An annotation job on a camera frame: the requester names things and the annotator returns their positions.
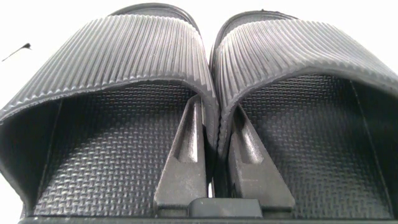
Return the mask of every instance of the textured footbed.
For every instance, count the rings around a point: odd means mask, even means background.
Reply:
[[[153,197],[194,92],[140,84],[63,100],[34,215],[153,216]]]
[[[290,78],[242,106],[296,200],[294,218],[394,218],[350,81]]]

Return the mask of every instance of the black rubber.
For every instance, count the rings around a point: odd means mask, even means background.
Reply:
[[[190,18],[141,4],[91,21],[1,110],[0,170],[27,217],[154,217],[156,188],[196,94],[200,149],[215,154],[219,106],[204,47],[195,23],[175,14]],[[184,195],[206,196],[198,162],[203,189],[189,194],[190,185]]]
[[[219,157],[241,103],[295,198],[292,218],[394,219],[398,77],[328,24],[257,16],[275,13],[235,16],[245,22],[218,35]]]
[[[110,16],[120,15],[147,15],[147,16],[163,16],[181,19],[191,24],[199,33],[199,28],[192,16],[179,7],[164,3],[143,3],[135,4],[117,10],[110,14]]]
[[[180,85],[142,84],[64,100],[34,215],[152,216],[193,95]]]

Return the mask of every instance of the slide sandal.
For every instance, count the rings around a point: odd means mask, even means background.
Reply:
[[[81,28],[1,110],[0,170],[27,223],[184,217],[207,197],[219,106],[196,24],[166,4],[114,14]]]
[[[278,12],[234,16],[217,40],[216,195],[288,218],[398,216],[392,70],[337,28]]]

